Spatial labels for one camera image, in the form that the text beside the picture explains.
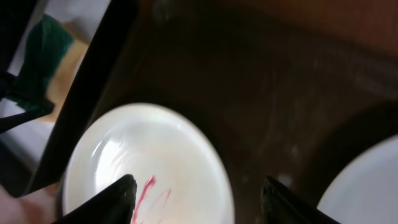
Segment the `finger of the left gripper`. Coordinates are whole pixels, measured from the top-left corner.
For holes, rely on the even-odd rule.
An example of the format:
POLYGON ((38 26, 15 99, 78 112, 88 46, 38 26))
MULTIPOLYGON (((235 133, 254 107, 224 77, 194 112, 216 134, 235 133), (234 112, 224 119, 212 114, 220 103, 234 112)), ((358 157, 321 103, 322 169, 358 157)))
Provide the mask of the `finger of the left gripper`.
POLYGON ((1 133, 4 133, 16 126, 26 122, 47 116, 52 113, 55 105, 44 97, 39 97, 33 93, 19 90, 14 86, 16 76, 1 70, 1 100, 4 98, 16 103, 24 110, 23 113, 14 114, 1 118, 1 133))

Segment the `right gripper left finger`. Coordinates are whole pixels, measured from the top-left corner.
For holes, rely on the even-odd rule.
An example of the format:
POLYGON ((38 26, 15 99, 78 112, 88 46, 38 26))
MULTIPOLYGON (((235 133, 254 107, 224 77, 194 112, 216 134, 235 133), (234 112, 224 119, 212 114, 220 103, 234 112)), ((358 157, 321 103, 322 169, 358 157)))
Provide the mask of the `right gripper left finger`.
POLYGON ((130 224, 136 192, 136 180, 126 174, 54 224, 130 224))

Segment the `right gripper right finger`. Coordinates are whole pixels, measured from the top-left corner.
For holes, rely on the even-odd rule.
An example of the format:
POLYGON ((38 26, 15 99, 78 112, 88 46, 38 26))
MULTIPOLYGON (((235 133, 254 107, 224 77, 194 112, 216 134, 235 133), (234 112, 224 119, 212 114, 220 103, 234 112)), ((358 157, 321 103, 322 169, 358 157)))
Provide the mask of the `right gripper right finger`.
POLYGON ((261 208, 268 224, 338 224, 300 200, 285 185, 266 177, 261 190, 261 208))

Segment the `green and yellow sponge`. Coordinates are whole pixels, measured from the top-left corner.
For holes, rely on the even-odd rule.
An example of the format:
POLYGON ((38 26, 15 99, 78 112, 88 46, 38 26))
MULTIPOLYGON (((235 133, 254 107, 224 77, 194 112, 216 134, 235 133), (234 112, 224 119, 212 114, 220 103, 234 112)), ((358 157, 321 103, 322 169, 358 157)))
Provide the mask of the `green and yellow sponge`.
POLYGON ((72 86, 78 67, 88 50, 88 43, 50 15, 29 32, 24 61, 12 88, 54 107, 41 120, 55 122, 72 86))

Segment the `cream plate with red stain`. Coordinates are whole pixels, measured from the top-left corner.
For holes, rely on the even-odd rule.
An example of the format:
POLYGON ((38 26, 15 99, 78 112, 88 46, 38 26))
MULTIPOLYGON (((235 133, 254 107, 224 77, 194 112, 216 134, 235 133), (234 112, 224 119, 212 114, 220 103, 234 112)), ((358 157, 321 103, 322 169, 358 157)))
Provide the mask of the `cream plate with red stain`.
POLYGON ((68 214, 126 174, 133 223, 233 223, 224 165, 205 135, 162 106, 134 103, 98 118, 75 146, 63 184, 68 214))

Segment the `pale green plate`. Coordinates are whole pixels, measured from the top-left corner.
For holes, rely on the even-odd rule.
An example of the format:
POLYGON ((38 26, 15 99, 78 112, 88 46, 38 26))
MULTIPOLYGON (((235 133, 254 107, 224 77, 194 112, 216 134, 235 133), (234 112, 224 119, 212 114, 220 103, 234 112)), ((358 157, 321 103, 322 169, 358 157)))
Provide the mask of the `pale green plate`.
POLYGON ((397 223, 397 136, 350 162, 317 208, 339 223, 397 223))

